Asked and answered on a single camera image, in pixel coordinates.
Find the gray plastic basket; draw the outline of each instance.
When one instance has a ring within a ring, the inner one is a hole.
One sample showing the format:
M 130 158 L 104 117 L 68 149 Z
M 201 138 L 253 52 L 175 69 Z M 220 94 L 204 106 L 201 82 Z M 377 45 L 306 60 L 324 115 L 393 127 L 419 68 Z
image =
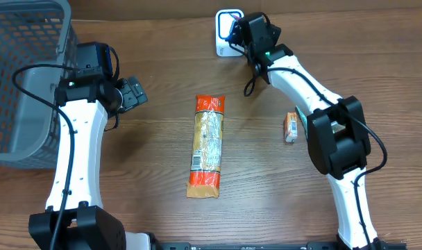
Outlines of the gray plastic basket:
M 0 164 L 21 168 L 56 167 L 60 124 L 56 112 L 14 88 L 20 67 L 52 63 L 76 66 L 76 34 L 65 0 L 0 1 Z M 54 102 L 60 77 L 68 72 L 35 68 L 17 81 Z

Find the clear plastic wrapper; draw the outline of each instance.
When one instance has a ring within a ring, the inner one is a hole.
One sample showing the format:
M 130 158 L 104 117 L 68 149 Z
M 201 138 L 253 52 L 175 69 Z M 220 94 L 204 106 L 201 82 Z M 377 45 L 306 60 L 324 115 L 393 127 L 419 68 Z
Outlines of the clear plastic wrapper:
M 198 95 L 186 196 L 219 197 L 225 97 Z

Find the white power adapter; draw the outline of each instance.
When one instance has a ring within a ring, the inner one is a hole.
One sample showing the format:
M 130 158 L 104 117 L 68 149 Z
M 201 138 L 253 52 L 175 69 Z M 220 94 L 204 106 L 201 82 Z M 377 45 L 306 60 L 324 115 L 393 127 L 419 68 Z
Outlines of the white power adapter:
M 220 10 L 216 14 L 216 53 L 218 56 L 242 56 L 240 52 L 230 48 L 228 42 L 225 39 L 230 35 L 231 27 L 233 22 L 237 18 L 244 17 L 244 13 L 238 9 L 227 9 Z M 243 51 L 244 48 L 233 44 L 234 47 Z

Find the orange packaging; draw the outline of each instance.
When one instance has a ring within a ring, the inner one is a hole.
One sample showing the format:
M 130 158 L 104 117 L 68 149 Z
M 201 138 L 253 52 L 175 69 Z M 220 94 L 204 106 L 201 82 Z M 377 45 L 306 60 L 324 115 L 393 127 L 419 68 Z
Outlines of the orange packaging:
M 295 112 L 287 113 L 284 121 L 285 141 L 294 143 L 297 139 L 297 114 Z
M 219 197 L 225 97 L 198 95 L 186 196 Z

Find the wooden table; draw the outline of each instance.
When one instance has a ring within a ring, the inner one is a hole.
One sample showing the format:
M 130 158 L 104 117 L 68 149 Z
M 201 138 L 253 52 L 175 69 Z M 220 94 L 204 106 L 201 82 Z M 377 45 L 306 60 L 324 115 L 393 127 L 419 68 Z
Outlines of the wooden table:
M 308 72 L 362 102 L 389 152 L 387 166 L 367 176 L 373 225 L 383 240 L 422 249 L 422 9 L 299 13 L 271 22 Z M 81 41 L 113 46 L 121 75 L 136 75 L 149 97 L 103 137 L 104 208 L 127 231 L 196 244 L 335 239 L 332 192 L 308 157 L 302 126 L 295 144 L 283 142 L 293 103 L 263 81 L 243 96 L 250 69 L 243 58 L 216 56 L 213 18 L 74 28 Z M 185 197 L 196 94 L 226 95 L 218 199 Z M 382 157 L 372 147 L 370 167 Z M 0 167 L 0 249 L 36 248 L 28 216 L 44 211 L 52 180 L 53 170 Z

